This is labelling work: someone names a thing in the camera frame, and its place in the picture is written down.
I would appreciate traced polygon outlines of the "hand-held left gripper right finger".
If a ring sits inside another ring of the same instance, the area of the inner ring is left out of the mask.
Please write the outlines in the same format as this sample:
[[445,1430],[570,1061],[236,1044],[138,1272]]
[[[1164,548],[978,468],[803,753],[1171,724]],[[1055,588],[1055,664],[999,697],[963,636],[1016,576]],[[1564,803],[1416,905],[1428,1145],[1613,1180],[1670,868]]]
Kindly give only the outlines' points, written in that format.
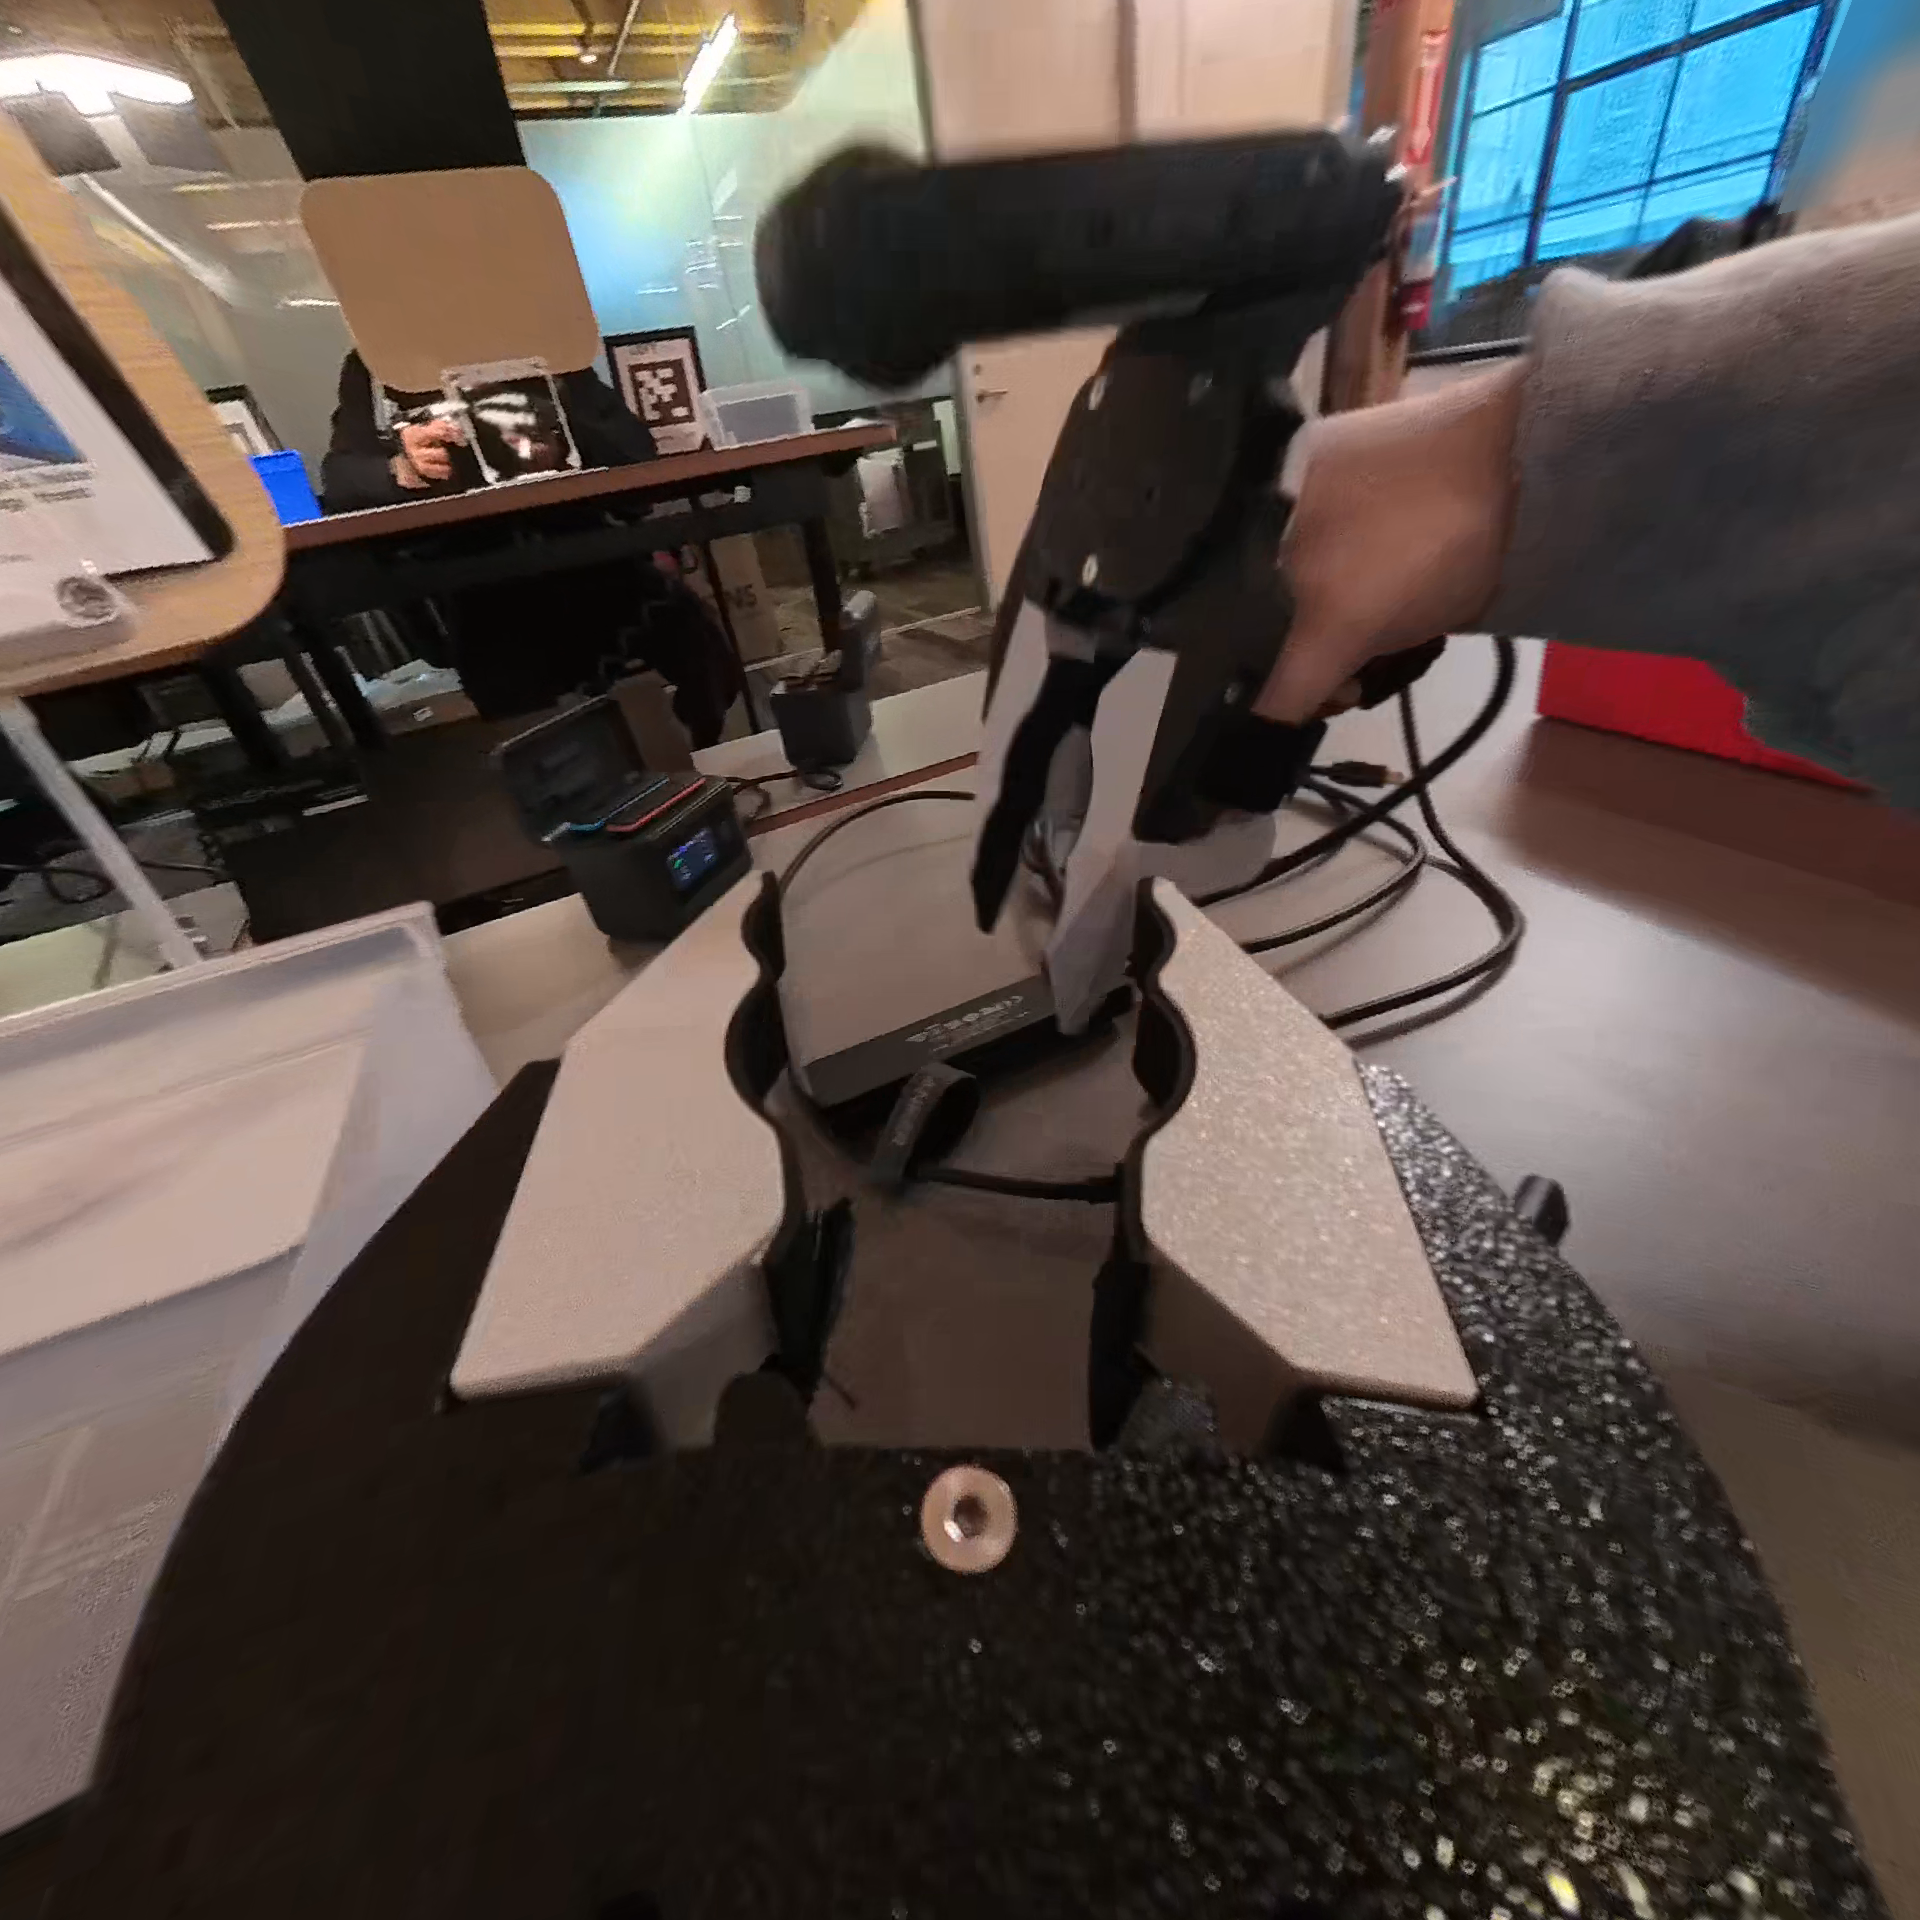
[[1088,1435],[1152,1402],[1270,1454],[1326,1402],[1480,1393],[1355,1057],[1171,880],[1142,880],[1135,1141],[1088,1328]]

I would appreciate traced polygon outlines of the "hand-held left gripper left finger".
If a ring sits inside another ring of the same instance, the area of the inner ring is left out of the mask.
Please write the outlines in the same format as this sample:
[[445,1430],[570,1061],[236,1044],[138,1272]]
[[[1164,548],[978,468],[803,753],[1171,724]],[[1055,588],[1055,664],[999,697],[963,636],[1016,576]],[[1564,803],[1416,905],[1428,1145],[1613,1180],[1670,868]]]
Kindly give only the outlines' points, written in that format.
[[564,1046],[447,1388],[718,1403],[751,1372],[811,1396],[848,1212],[806,1210],[768,1113],[789,1068],[778,877],[749,870]]

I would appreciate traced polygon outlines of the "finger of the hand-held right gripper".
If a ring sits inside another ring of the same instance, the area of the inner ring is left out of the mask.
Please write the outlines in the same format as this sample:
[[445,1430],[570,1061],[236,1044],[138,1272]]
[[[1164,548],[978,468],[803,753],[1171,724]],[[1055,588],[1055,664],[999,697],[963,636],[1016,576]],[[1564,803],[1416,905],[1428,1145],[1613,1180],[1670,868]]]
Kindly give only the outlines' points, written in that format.
[[1019,609],[991,674],[976,754],[971,909],[981,932],[997,929],[1027,841],[1070,794],[1090,784],[1096,704],[1120,673],[1039,609]]
[[1135,886],[1144,873],[1135,812],[1173,682],[1175,657],[1142,648],[1054,749],[1045,784],[1045,841],[1058,857],[1061,898],[1045,946],[1055,1024],[1078,1035],[1123,982]]

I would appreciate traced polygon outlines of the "black usb hub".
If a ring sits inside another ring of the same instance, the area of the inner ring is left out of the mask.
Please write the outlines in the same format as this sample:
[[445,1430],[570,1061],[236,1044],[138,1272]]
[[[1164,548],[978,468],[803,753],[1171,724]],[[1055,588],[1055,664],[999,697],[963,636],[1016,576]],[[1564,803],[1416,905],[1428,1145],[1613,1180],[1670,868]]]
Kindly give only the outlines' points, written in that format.
[[789,1062],[829,1110],[887,1106],[932,1062],[1027,1066],[1061,1029],[1042,950],[1048,900],[1019,884],[976,926],[968,832],[940,808],[878,808],[818,832],[780,876]]

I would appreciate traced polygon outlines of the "red plastic bin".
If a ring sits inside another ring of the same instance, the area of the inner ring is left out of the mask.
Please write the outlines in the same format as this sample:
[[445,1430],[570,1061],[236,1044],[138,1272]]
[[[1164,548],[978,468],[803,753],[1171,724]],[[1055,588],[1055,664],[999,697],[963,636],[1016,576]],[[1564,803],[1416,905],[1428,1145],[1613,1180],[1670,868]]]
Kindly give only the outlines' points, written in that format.
[[1547,641],[1536,714],[1775,777],[1859,788],[1808,760],[1759,745],[1746,729],[1743,701],[1731,683],[1707,666],[1684,658]]

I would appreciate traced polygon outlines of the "person's right forearm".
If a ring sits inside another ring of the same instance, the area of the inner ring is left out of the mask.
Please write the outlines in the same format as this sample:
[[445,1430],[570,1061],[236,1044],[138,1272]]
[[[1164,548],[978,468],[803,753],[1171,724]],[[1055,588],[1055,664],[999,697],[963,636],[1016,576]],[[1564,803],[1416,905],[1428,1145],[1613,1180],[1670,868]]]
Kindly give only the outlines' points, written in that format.
[[1917,812],[1917,218],[1531,309],[1490,634],[1718,673],[1750,734]]

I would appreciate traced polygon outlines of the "person's right hand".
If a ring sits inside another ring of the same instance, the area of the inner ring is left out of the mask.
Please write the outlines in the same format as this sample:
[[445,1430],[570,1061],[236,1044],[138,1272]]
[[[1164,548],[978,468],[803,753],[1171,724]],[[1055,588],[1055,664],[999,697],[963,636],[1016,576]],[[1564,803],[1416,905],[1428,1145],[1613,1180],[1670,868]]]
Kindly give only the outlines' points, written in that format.
[[1514,356],[1308,426],[1279,547],[1291,617],[1261,720],[1327,718],[1374,661],[1479,627],[1514,517],[1527,373]]

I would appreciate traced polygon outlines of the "black cylindrical container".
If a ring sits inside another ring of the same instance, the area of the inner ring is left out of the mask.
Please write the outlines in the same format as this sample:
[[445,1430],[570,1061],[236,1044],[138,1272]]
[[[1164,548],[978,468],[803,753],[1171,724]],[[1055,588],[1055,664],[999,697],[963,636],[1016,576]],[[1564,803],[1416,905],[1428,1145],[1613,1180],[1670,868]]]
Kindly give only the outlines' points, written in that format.
[[874,732],[870,674],[880,658],[874,589],[853,593],[837,622],[839,648],[805,674],[771,686],[771,712],[790,777],[834,790]]

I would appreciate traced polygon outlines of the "cardboard box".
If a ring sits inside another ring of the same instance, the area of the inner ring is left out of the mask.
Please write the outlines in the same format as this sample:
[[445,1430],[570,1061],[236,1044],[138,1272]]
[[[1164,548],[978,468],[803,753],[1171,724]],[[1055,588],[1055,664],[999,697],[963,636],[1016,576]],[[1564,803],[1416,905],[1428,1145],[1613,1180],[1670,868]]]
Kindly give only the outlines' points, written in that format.
[[754,536],[701,547],[701,571],[723,627],[748,666],[784,657],[778,596],[768,589]]

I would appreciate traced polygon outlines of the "black battery charger case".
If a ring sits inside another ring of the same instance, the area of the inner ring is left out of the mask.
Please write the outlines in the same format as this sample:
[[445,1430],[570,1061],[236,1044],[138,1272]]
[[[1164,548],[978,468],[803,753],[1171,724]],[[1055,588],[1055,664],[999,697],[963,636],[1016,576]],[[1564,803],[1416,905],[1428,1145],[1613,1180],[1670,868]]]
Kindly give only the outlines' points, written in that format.
[[491,760],[519,826],[613,941],[671,941],[751,868],[734,787],[653,765],[611,697],[558,712]]

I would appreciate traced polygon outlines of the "clear plastic box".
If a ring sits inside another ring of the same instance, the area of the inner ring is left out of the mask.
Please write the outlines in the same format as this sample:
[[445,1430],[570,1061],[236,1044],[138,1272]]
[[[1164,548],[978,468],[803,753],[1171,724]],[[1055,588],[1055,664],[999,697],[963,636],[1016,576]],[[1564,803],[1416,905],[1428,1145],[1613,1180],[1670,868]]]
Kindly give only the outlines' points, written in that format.
[[805,386],[794,382],[739,382],[701,396],[704,426],[716,449],[744,449],[800,440],[814,432]]

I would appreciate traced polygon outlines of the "brown wooden table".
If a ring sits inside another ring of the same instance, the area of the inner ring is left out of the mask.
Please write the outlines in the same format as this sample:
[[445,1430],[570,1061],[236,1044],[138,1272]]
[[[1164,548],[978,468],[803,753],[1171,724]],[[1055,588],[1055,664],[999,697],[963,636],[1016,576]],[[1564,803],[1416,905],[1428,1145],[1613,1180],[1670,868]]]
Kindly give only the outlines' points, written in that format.
[[834,652],[844,596],[827,536],[829,483],[859,458],[893,445],[888,422],[850,422],[308,518],[283,531],[271,612],[290,642],[312,657],[363,749],[383,748],[386,729],[348,686],[348,617],[428,606],[474,612],[480,602],[495,606],[500,588],[559,580],[559,594],[540,593],[541,606],[517,629],[514,645],[495,648],[482,667],[485,693],[498,691],[533,715],[592,677],[583,657],[578,674],[563,674],[566,654],[583,649],[570,619],[570,586],[581,569],[646,563],[724,538],[784,525],[800,532],[820,641]]

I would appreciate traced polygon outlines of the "clear plastic bin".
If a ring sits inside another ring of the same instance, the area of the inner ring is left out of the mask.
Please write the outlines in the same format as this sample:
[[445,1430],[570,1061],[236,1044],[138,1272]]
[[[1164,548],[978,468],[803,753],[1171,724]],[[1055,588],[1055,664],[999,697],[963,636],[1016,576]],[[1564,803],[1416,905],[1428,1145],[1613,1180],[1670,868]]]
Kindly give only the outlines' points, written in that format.
[[88,1784],[210,1461],[495,1094],[407,905],[5,1021],[2,1828]]

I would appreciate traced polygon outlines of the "large paned window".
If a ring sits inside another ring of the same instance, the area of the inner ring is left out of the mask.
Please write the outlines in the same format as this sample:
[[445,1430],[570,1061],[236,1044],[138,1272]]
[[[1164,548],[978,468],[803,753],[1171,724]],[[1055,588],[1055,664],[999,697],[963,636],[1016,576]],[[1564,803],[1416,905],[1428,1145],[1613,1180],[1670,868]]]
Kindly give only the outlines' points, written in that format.
[[1484,4],[1460,29],[1442,301],[1731,220],[1784,182],[1824,3]]

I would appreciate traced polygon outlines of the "wooden framed poster stand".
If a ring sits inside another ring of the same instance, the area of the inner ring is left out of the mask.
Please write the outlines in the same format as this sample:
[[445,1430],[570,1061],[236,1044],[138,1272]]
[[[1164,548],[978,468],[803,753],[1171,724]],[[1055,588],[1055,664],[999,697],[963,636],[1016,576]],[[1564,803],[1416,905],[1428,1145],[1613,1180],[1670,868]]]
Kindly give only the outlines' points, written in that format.
[[195,664],[270,609],[286,542],[252,465],[8,117],[2,378],[5,740],[160,965],[191,970],[200,953],[30,697]]

